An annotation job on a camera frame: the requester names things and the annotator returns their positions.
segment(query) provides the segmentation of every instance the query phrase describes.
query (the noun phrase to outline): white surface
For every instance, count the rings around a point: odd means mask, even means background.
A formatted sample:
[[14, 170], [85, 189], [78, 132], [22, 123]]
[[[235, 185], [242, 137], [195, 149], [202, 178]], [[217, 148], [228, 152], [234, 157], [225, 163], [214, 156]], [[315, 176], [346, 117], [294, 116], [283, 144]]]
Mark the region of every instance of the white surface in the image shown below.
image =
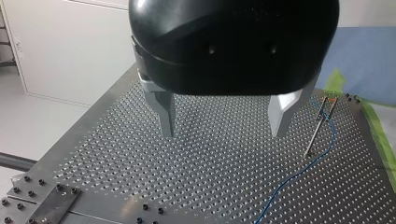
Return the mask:
[[340, 0], [340, 27], [394, 25], [395, 0]]
[[396, 108], [375, 104], [371, 104], [371, 106], [381, 120], [382, 129], [388, 138], [393, 155], [396, 157]]
[[27, 92], [92, 105], [134, 63], [126, 10], [3, 0]]
[[[28, 96], [16, 73], [0, 68], [0, 151], [39, 160], [88, 108]], [[0, 167], [0, 198], [19, 173]]]
[[81, 2], [87, 4], [93, 4], [103, 7], [115, 7], [120, 9], [128, 9], [128, 0], [69, 0], [73, 2]]

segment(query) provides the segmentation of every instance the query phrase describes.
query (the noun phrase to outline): floor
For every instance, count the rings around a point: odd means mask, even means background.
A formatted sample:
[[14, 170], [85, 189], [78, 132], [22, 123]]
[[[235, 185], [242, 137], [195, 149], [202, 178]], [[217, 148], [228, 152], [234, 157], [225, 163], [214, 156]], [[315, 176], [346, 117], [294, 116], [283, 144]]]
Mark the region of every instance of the floor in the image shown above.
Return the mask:
[[[0, 68], [1, 152], [39, 160], [87, 110], [26, 95], [16, 68]], [[20, 173], [0, 167], [0, 198]]]

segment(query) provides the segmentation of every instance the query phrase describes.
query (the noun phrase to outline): white cabinet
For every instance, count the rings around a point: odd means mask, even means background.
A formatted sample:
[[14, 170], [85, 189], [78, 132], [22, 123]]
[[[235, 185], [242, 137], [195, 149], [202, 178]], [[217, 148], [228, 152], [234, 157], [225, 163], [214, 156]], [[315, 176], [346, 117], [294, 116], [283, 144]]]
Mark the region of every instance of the white cabinet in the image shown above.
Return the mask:
[[125, 9], [64, 0], [3, 3], [29, 94], [92, 105], [135, 61]]

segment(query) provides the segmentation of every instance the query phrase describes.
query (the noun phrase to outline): white wall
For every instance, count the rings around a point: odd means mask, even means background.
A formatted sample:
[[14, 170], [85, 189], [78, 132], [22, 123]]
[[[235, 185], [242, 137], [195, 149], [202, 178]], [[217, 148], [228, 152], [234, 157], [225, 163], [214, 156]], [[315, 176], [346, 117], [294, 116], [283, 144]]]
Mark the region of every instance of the white wall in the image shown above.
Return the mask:
[[338, 26], [396, 26], [396, 0], [340, 0]]

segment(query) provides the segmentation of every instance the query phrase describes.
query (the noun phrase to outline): shelf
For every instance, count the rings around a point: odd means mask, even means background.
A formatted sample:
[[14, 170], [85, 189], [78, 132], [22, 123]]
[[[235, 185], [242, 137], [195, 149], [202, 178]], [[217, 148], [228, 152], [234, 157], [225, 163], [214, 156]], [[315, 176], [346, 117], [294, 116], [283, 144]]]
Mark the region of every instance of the shelf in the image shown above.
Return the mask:
[[0, 62], [0, 67], [17, 66], [15, 61]]

